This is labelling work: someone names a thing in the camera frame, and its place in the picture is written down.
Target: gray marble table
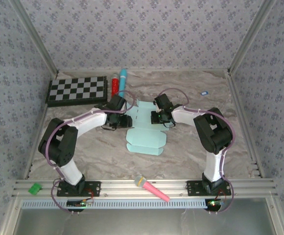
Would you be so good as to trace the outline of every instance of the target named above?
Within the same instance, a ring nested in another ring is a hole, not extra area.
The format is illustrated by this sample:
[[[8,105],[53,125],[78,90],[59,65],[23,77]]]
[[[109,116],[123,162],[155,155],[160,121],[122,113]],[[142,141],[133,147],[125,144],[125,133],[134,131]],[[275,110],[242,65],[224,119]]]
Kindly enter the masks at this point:
[[[58,79],[106,75],[113,72],[60,73]],[[227,80],[223,73],[204,71],[145,72],[129,71],[126,89],[139,100],[153,101],[166,88],[179,88],[190,98],[189,108],[221,110],[235,128],[235,145],[228,151],[224,171],[230,178],[248,178],[251,174],[250,157],[246,150],[237,113],[233,104]],[[167,91],[171,101],[184,103],[186,100],[178,91]],[[93,105],[79,105],[48,108],[43,124],[44,133],[52,118],[66,119],[82,114]],[[206,151],[202,147],[195,128],[184,124],[166,131],[167,143],[159,156],[129,152],[126,148],[126,129],[114,132],[98,127],[82,135],[76,145],[74,160],[87,179],[134,179],[142,174],[149,179],[201,178],[205,168]],[[38,151],[35,152],[30,179],[55,179],[58,174]]]

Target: red bottle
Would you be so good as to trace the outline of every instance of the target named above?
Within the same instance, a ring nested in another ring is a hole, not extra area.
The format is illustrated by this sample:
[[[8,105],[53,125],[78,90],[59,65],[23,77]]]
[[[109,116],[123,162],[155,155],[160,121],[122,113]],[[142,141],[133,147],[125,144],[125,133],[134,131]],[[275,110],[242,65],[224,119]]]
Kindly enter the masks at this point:
[[[112,76],[112,97],[119,91],[119,77],[118,74]]]

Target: floral wallpaper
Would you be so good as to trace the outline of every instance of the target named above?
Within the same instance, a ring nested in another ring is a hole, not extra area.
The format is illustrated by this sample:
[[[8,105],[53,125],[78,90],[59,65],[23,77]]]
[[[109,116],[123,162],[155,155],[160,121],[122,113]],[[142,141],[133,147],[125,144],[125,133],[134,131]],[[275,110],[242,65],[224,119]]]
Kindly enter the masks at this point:
[[[262,0],[21,0],[59,70],[227,68]]]
[[[277,1],[234,78],[266,177],[284,206],[284,0]]]
[[[23,176],[52,79],[9,1],[0,0],[0,223]]]

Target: black mounting plate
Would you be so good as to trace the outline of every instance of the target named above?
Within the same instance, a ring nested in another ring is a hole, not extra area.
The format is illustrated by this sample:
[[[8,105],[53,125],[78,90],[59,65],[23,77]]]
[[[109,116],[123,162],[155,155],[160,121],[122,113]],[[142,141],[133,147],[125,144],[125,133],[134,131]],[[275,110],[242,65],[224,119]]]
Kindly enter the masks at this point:
[[[231,195],[230,185],[227,181],[224,181],[219,187],[211,191],[210,194],[203,188],[202,180],[189,180],[187,181],[188,196],[217,196],[219,189],[223,190],[226,196]]]
[[[75,190],[72,190],[70,184],[66,181],[62,181],[58,185],[57,196],[58,197],[91,197],[91,191],[93,192],[93,197],[99,197],[101,191],[101,182],[100,181],[85,181],[83,191],[78,194]]]

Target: green block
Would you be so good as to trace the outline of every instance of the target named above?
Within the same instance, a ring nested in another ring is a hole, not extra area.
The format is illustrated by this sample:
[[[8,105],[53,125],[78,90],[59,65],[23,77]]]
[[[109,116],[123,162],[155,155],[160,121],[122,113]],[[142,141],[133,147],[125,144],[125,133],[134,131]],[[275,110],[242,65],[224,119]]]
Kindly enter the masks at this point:
[[[40,191],[41,188],[42,188],[42,185],[38,183],[34,183],[32,187],[28,190],[28,192],[31,193],[32,195],[36,195]]]

